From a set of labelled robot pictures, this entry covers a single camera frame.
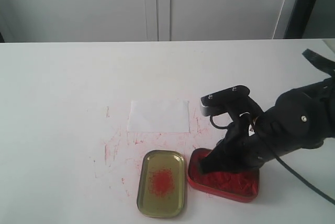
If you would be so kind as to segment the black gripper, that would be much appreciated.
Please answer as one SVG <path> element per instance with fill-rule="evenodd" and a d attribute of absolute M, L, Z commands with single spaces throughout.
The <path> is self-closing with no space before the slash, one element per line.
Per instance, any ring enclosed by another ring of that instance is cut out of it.
<path fill-rule="evenodd" d="M 228 104 L 227 109 L 232 122 L 216 126 L 227 132 L 209 154 L 198 161 L 202 174 L 255 170 L 274 159 L 275 107 L 262 111 L 253 99 L 246 97 Z"/>

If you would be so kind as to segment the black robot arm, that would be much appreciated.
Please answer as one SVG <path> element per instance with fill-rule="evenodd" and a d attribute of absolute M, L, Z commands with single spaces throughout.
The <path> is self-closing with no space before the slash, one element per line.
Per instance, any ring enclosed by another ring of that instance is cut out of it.
<path fill-rule="evenodd" d="M 293 151 L 317 149 L 334 137 L 334 62 L 310 49 L 303 56 L 329 77 L 283 93 L 268 110 L 262 110 L 243 85 L 201 98 L 204 116 L 231 118 L 225 137 L 199 161 L 203 174 L 257 170 Z"/>

